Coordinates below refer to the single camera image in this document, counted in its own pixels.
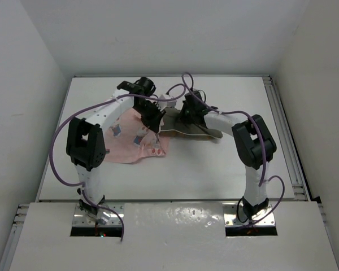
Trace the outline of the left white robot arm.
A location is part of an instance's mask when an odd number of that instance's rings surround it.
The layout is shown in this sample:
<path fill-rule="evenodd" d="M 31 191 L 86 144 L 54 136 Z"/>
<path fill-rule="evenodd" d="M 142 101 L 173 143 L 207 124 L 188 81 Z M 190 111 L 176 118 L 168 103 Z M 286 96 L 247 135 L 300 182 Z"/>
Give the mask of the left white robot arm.
<path fill-rule="evenodd" d="M 105 132 L 130 109 L 140 114 L 144 127 L 160 131 L 164 109 L 149 98 L 156 87 L 147 77 L 136 82 L 121 82 L 107 104 L 99 106 L 88 118 L 73 117 L 68 126 L 66 153 L 74 164 L 81 186 L 79 205 L 92 216 L 98 215 L 105 196 L 101 192 L 99 166 L 105 159 Z"/>

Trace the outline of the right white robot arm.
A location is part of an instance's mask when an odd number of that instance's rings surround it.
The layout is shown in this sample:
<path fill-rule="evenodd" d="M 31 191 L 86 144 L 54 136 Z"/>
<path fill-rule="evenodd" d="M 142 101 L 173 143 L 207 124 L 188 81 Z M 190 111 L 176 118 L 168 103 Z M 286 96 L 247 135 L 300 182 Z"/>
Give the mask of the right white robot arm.
<path fill-rule="evenodd" d="M 245 166 L 242 210 L 248 220 L 268 206 L 266 169 L 277 150 L 276 142 L 260 115 L 239 121 L 232 114 L 208 106 L 198 90 L 185 95 L 179 119 L 184 124 L 218 130 L 233 137 L 238 157 Z"/>

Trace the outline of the pink cartoon pillowcase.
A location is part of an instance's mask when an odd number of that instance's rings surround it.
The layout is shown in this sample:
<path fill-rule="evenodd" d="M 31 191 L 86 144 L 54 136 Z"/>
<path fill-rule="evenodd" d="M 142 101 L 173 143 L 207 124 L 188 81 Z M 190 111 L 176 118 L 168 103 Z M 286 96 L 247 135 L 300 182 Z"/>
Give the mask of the pink cartoon pillowcase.
<path fill-rule="evenodd" d="M 166 156 L 170 139 L 158 136 L 141 122 L 134 109 L 125 111 L 104 135 L 105 162 L 132 164 L 143 158 Z"/>

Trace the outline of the grey floral pillow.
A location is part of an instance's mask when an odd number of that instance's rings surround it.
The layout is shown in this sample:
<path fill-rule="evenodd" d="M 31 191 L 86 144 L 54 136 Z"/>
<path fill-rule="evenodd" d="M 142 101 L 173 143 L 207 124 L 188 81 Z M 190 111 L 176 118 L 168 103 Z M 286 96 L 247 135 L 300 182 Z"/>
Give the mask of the grey floral pillow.
<path fill-rule="evenodd" d="M 200 141 L 222 139 L 221 131 L 207 129 L 197 124 L 184 124 L 179 119 L 180 111 L 175 108 L 166 108 L 162 118 L 163 125 L 160 128 L 160 136 L 171 138 L 186 138 Z"/>

